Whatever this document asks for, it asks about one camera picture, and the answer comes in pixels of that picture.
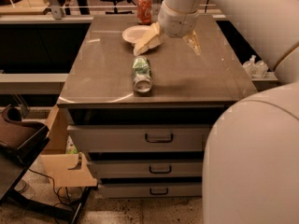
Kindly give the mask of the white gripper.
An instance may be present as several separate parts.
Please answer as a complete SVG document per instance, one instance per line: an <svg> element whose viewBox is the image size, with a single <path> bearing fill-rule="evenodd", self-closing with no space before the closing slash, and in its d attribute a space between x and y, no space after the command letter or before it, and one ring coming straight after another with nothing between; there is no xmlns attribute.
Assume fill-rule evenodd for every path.
<svg viewBox="0 0 299 224"><path fill-rule="evenodd" d="M201 54L201 47L196 32L194 31L199 12L182 12L162 2L158 14L158 22L153 23L149 29L137 41L134 47L134 55L139 56L149 49L158 47L163 43L163 32L169 37L183 37L185 43L196 55Z"/></svg>

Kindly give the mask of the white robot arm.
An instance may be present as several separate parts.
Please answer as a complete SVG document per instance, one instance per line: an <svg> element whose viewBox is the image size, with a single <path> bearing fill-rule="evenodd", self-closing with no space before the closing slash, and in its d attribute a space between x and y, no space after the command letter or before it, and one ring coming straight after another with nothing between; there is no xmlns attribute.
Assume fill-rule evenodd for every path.
<svg viewBox="0 0 299 224"><path fill-rule="evenodd" d="M213 0L280 86L229 107L203 164L203 224L299 224L299 0ZM164 33L182 37L199 0L163 0Z"/></svg>

